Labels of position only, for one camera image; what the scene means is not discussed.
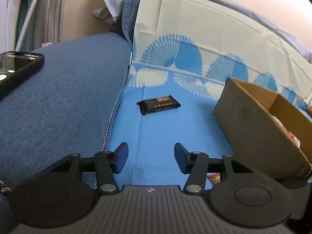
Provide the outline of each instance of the smartphone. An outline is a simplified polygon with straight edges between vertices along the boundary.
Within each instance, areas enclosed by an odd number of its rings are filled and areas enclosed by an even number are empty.
[[[15,51],[0,54],[0,99],[40,70],[43,64],[43,54]]]

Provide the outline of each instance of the black phone case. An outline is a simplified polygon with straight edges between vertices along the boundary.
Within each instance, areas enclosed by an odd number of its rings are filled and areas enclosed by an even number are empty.
[[[0,100],[4,98],[7,94],[9,94],[14,88],[19,86],[22,82],[24,82],[31,75],[35,74],[37,71],[41,69],[44,64],[44,55],[38,53],[30,53],[30,52],[10,52],[15,55],[21,54],[31,54],[39,56],[23,68],[15,71],[14,74],[10,75],[6,79],[0,81]]]

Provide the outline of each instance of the phone screen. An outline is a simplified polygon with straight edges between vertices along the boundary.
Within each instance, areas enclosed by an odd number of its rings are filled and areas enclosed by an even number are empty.
[[[25,67],[38,58],[37,55],[21,53],[4,53],[0,55],[0,80],[12,75],[14,72]]]

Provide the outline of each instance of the ribbed gray panel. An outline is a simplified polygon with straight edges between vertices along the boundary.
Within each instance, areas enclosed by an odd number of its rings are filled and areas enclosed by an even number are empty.
[[[289,189],[294,205],[291,210],[291,219],[300,220],[305,215],[305,209],[310,198],[312,183],[308,183],[306,186],[299,189]]]
[[[177,186],[125,186],[112,196],[102,196],[95,208],[76,223],[55,229],[20,224],[12,234],[204,234],[291,233],[285,226],[246,229],[222,221],[198,196]]]

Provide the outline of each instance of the cardboard box side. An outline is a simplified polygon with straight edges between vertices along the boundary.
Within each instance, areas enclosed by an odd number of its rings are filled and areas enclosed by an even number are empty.
[[[277,97],[277,93],[255,84],[248,83],[236,78],[233,78],[235,82],[241,85],[247,92],[249,92],[254,99],[256,99],[260,105],[262,105],[267,111],[269,111]]]
[[[304,156],[269,112],[234,80],[227,80],[213,114],[241,161],[272,178],[302,176]]]
[[[312,160],[312,123],[288,100],[278,95],[270,113],[300,140],[300,149]]]

